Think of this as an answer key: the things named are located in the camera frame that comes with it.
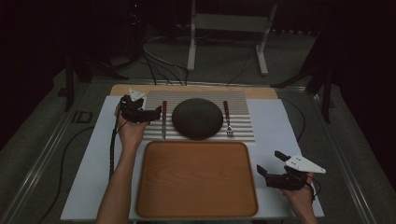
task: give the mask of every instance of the dark background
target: dark background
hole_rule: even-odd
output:
[[[189,1],[134,2],[139,3],[143,23],[158,27],[165,35],[177,35],[176,24],[190,22]],[[261,15],[261,1],[244,1],[243,5],[238,2],[229,1],[221,11]],[[111,22],[127,20],[117,3],[123,4],[112,1],[109,6],[108,1],[87,0],[0,3],[0,147],[52,89],[52,78],[64,69],[64,55],[70,47],[66,40],[73,40],[79,49],[96,55],[97,60],[106,59],[108,49],[103,44],[112,38],[106,34],[123,31],[123,27],[114,27]],[[219,3],[203,0],[200,7],[216,12]],[[332,69],[333,83],[340,86],[394,188],[395,11],[394,1],[280,1],[273,23],[277,33],[292,30],[318,36],[304,68],[320,63]],[[111,31],[98,35],[104,27]]]

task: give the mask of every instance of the dark round bowl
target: dark round bowl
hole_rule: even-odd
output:
[[[193,140],[203,140],[219,132],[223,116],[220,108],[213,102],[192,98],[176,106],[172,113],[172,122],[180,134]]]

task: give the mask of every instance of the gray floor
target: gray floor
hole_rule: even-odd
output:
[[[215,41],[219,42],[217,39],[198,41],[195,71],[189,73],[188,84],[202,82],[226,85],[231,80],[234,85],[276,84],[298,73],[315,38],[310,35],[271,34],[264,51],[269,70],[266,77],[260,75],[259,66],[253,57],[254,51],[251,50],[258,40],[259,36],[250,35],[241,41],[226,39],[218,44],[214,44]],[[147,43],[146,50],[155,57],[185,67],[188,47],[187,37],[158,37]],[[136,65],[121,71],[122,75],[131,78],[123,83],[153,84],[145,63],[142,58]],[[180,72],[174,66],[167,68],[180,77]],[[165,70],[162,73],[167,74],[172,84],[179,85],[173,75]],[[186,75],[183,71],[181,76],[184,80]],[[162,77],[156,77],[159,82],[166,83],[160,81]],[[322,186],[319,199],[325,213],[319,222],[396,223],[395,192],[339,90],[333,87],[330,111],[332,123],[327,124],[318,113],[318,98],[303,93],[307,81],[309,77],[294,83],[290,88],[277,90],[277,93],[284,100],[296,137],[302,133],[299,145],[303,154],[327,170],[325,175],[317,175]],[[59,89],[64,87],[64,72],[55,78],[53,91],[0,152],[0,213],[5,218],[2,223],[10,220],[12,223],[36,223],[46,213],[56,196],[65,147],[76,133],[95,124],[102,103],[115,83],[120,82],[100,74],[90,84],[76,82],[77,100],[71,111],[64,113],[65,99],[57,96]],[[92,112],[91,122],[72,122],[76,111]],[[59,218],[91,133],[92,129],[83,132],[67,147],[61,194],[42,223],[66,223]],[[42,174],[32,173],[32,167],[35,167],[43,151],[51,152],[45,170]],[[36,176],[37,179],[29,179],[29,176]],[[25,178],[31,180],[32,184],[23,184]],[[281,220],[268,221],[281,223]],[[285,219],[283,223],[297,222]]]

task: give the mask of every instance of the wooden tray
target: wooden tray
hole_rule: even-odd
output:
[[[148,143],[136,201],[141,217],[252,217],[248,148],[240,142]]]

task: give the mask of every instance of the metal stand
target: metal stand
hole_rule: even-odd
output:
[[[192,72],[195,66],[195,29],[228,30],[262,33],[262,42],[256,46],[257,60],[263,76],[268,75],[263,50],[272,22],[276,13],[277,4],[273,4],[267,17],[249,17],[232,15],[214,15],[195,12],[195,0],[191,4],[191,40],[187,69]]]

